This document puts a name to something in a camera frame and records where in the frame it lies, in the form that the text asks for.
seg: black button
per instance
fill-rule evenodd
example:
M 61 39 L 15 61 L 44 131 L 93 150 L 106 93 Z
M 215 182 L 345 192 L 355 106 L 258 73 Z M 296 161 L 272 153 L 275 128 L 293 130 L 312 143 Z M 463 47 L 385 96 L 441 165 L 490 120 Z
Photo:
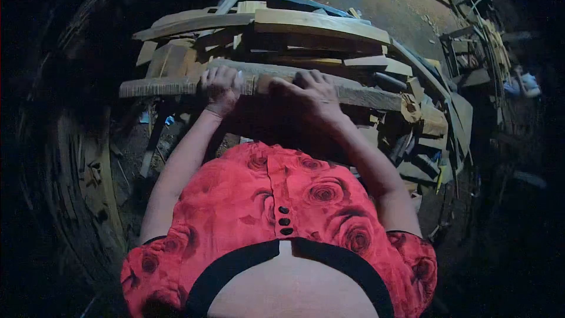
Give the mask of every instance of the black button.
M 288 236 L 288 235 L 290 235 L 291 233 L 293 233 L 293 231 L 294 231 L 294 230 L 293 230 L 292 228 L 287 227 L 287 228 L 282 229 L 282 230 L 281 230 L 281 233 L 282 233 L 283 235 L 285 235 L 285 236 Z

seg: rose print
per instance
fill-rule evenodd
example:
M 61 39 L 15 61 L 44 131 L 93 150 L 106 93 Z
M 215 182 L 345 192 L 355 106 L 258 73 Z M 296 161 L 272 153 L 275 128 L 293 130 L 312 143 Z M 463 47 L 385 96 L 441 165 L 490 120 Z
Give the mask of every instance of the rose print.
M 311 205 L 330 205 L 349 200 L 345 183 L 339 178 L 323 177 L 307 187 L 304 200 Z

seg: hand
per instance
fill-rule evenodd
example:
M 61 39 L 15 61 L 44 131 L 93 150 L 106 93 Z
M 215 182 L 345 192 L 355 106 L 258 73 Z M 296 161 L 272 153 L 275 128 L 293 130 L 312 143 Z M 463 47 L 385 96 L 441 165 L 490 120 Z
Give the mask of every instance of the hand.
M 340 108 L 340 101 L 333 78 L 318 70 L 298 72 L 294 83 L 281 78 L 272 78 L 270 91 L 291 96 L 303 109 L 303 116 L 314 127 L 333 132 L 348 120 Z
M 208 94 L 206 109 L 220 118 L 225 118 L 233 111 L 240 98 L 244 79 L 241 72 L 226 67 L 213 67 L 202 73 L 202 89 Z

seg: blue object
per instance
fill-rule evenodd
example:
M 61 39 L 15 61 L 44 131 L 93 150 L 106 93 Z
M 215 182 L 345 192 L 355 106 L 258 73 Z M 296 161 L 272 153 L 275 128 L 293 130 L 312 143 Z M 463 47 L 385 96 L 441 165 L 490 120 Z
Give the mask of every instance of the blue object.
M 149 124 L 149 113 L 147 111 L 143 112 L 139 117 L 139 123 Z
M 436 162 L 441 157 L 441 151 L 438 151 L 433 157 L 432 162 Z

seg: rough wood surface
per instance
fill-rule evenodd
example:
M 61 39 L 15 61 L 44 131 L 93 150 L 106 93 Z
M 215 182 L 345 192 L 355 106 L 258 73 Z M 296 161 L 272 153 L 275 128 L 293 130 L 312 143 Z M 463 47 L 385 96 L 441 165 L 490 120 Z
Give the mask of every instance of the rough wood surface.
M 386 31 L 364 25 L 357 19 L 337 18 L 302 11 L 263 9 L 255 12 L 257 32 L 297 32 L 389 44 Z
M 153 58 L 147 68 L 146 78 L 163 76 L 182 76 L 187 71 L 184 58 L 190 48 L 166 44 L 153 53 Z
M 178 21 L 173 24 L 152 27 L 133 34 L 133 39 L 146 41 L 184 32 L 219 29 L 228 26 L 244 26 L 248 25 L 253 18 L 253 14 L 207 15 Z
M 332 8 L 331 6 L 317 3 L 314 0 L 264 0 L 264 1 L 267 2 L 269 8 L 274 8 L 274 9 L 300 10 L 300 11 L 309 11 L 309 12 L 312 12 L 317 9 L 323 9 L 330 16 L 353 18 L 352 15 L 349 15 L 345 11 L 341 11 L 339 9 Z
M 226 65 L 243 72 L 246 80 L 244 95 L 255 95 L 259 76 L 267 74 L 279 77 L 294 77 L 297 72 L 306 71 L 295 67 L 280 65 L 236 62 L 224 59 L 215 59 L 208 63 L 207 68 Z M 180 95 L 197 93 L 201 72 L 192 71 L 186 77 L 180 78 L 153 78 L 123 82 L 120 86 L 120 97 L 153 96 L 153 95 Z M 401 110 L 400 95 L 391 92 L 363 87 L 358 82 L 333 77 L 340 97 L 340 103 L 357 105 L 378 110 Z

